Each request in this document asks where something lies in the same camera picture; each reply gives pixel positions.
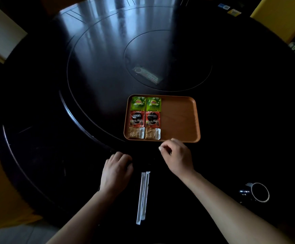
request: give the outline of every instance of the person's left arm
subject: person's left arm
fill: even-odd
[[[47,244],[88,243],[109,206],[127,186],[133,164],[126,167],[132,158],[117,152],[113,154],[103,168],[100,190],[65,224]]]

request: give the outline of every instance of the person's left hand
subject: person's left hand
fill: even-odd
[[[101,176],[101,192],[115,198],[126,188],[134,170],[132,163],[126,167],[131,160],[131,156],[119,151],[106,160]]]

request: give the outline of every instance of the forearm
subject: forearm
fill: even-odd
[[[291,243],[278,229],[223,193],[197,172],[182,177],[229,244]]]
[[[105,193],[97,192],[47,244],[88,243],[113,200]]]

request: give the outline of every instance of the round table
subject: round table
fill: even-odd
[[[193,97],[202,137],[187,144],[195,169],[238,201],[244,184],[266,184],[271,200],[250,208],[273,224],[295,208],[293,52],[243,14],[202,0],[182,3],[136,3],[95,17],[93,1],[80,3],[8,57],[0,82],[0,160],[48,221],[62,225],[75,214],[97,191],[105,159],[122,151],[133,156],[134,174],[98,233],[131,228],[165,241],[166,222],[172,231],[198,234],[202,227],[221,238],[167,169],[160,143],[125,139],[132,94]],[[135,67],[161,81],[154,84]],[[151,176],[142,231],[135,220],[144,171]]]

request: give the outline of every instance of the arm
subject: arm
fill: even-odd
[[[131,156],[121,152],[107,159],[102,171],[100,191],[83,206],[48,242],[47,244],[81,244],[88,243],[102,217],[114,199],[127,186],[133,164],[126,168]]]
[[[292,243],[274,226],[243,207],[194,170],[190,150],[171,139],[159,147],[170,170],[195,194],[229,244]]]

